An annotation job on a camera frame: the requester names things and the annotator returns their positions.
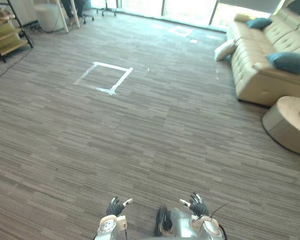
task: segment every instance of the round coffee table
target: round coffee table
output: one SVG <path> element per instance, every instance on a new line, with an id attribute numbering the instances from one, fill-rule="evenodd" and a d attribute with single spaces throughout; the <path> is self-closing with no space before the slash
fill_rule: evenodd
<path id="1" fill-rule="evenodd" d="M 285 148 L 300 154 L 300 98 L 283 96 L 262 117 L 265 131 Z"/>

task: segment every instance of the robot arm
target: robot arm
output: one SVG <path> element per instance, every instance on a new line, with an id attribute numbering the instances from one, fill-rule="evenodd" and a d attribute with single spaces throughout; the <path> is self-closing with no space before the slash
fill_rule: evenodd
<path id="1" fill-rule="evenodd" d="M 118 239 L 119 233 L 127 229 L 126 216 L 119 215 L 123 209 L 128 207 L 132 202 L 133 199 L 130 198 L 124 203 L 119 203 L 118 198 L 114 197 L 106 209 L 107 216 L 100 220 L 97 235 L 94 237 L 94 240 Z"/>

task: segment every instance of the black glove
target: black glove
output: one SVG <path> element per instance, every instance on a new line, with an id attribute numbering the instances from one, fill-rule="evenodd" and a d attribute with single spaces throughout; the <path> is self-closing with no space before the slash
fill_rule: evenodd
<path id="1" fill-rule="evenodd" d="M 123 209 L 125 208 L 122 203 L 119 203 L 118 197 L 112 198 L 111 202 L 109 203 L 108 208 L 106 209 L 106 215 L 116 215 L 117 217 L 122 213 Z"/>
<path id="2" fill-rule="evenodd" d="M 189 209 L 194 213 L 194 215 L 209 216 L 209 210 L 208 210 L 207 206 L 205 205 L 205 203 L 202 201 L 199 194 L 197 192 L 193 192 L 193 194 L 191 194 L 191 198 L 192 198 L 192 199 L 190 199 L 191 205 L 190 205 Z"/>

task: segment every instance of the teal pillow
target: teal pillow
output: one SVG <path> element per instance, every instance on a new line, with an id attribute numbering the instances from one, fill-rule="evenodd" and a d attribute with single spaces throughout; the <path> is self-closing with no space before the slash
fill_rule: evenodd
<path id="1" fill-rule="evenodd" d="M 246 21 L 246 25 L 250 29 L 264 29 L 266 26 L 269 26 L 272 23 L 272 21 L 269 18 L 256 18 L 253 20 Z"/>
<path id="2" fill-rule="evenodd" d="M 295 52 L 277 52 L 268 54 L 266 59 L 277 69 L 300 74 L 300 54 Z"/>

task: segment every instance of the sofa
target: sofa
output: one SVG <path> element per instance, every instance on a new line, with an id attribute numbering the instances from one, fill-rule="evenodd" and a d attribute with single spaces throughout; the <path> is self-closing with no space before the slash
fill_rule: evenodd
<path id="1" fill-rule="evenodd" d="M 248 28 L 250 19 L 238 14 L 226 33 L 237 45 L 231 56 L 237 98 L 272 106 L 283 96 L 300 97 L 300 74 L 277 69 L 266 58 L 277 52 L 300 54 L 300 17 L 282 8 L 263 30 Z"/>

